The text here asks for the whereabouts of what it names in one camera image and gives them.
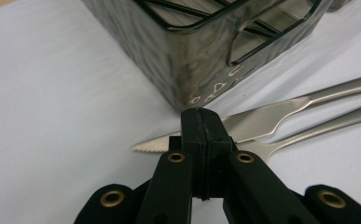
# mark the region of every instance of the white background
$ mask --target white background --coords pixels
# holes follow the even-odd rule
[[[207,108],[228,116],[361,77],[361,0]],[[273,138],[361,106],[361,95],[288,119]],[[73,223],[91,194],[148,180],[158,154],[131,151],[179,129],[179,114],[78,0],[0,7],[0,223]],[[327,184],[361,203],[361,124],[275,153],[302,193]],[[193,223],[228,223],[222,201],[194,201]]]

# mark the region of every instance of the black wire basket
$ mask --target black wire basket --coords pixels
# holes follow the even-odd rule
[[[314,29],[332,3],[83,1],[177,110],[210,103],[290,49]]]

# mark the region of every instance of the knife handle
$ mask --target knife handle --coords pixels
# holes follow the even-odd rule
[[[361,78],[315,91],[305,96],[311,100],[310,105],[320,105],[358,93],[361,93]]]
[[[361,123],[361,108],[358,108],[352,112],[339,116],[335,119],[329,120],[320,125],[314,126],[311,129],[308,129],[302,133],[297,133],[291,137],[288,137],[279,142],[272,143],[271,145],[274,147],[271,151],[278,150],[282,147],[287,147],[297,142],[301,142],[306,139],[313,138],[315,136],[329,133],[341,128],[345,128],[357,123]]]

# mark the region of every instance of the brass grommet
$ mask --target brass grommet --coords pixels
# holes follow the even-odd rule
[[[178,152],[174,152],[168,156],[168,160],[171,162],[180,162],[185,159],[186,159],[186,156],[181,153],[178,153]]]
[[[240,153],[236,156],[238,161],[244,162],[244,163],[250,163],[254,161],[254,157],[247,153]]]
[[[317,193],[317,196],[319,197],[320,201],[322,201],[328,206],[334,208],[344,208],[346,206],[345,200],[343,200],[340,195],[332,191],[322,189]],[[327,196],[332,197],[333,199],[335,199],[335,201],[329,200]]]
[[[110,196],[115,196],[116,198],[114,200],[108,199]],[[103,207],[114,207],[122,203],[124,201],[125,195],[119,190],[110,190],[106,192],[101,197],[101,205]]]

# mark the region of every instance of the stainless steel knife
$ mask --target stainless steel knife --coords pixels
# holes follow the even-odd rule
[[[358,93],[361,93],[361,78],[297,98],[235,114],[223,118],[222,121],[229,136],[232,136],[234,142],[239,144],[274,133],[279,124],[293,114]],[[167,151],[169,136],[171,135],[180,135],[180,132],[170,133],[134,145],[132,150],[144,152]]]
[[[361,108],[352,112],[331,119],[322,124],[316,125],[308,130],[296,133],[290,137],[282,139],[274,143],[260,143],[256,140],[250,140],[236,144],[239,150],[250,151],[256,153],[264,162],[268,162],[273,152],[298,142],[313,138],[315,136],[329,133],[337,129],[348,127],[357,123],[361,123]]]

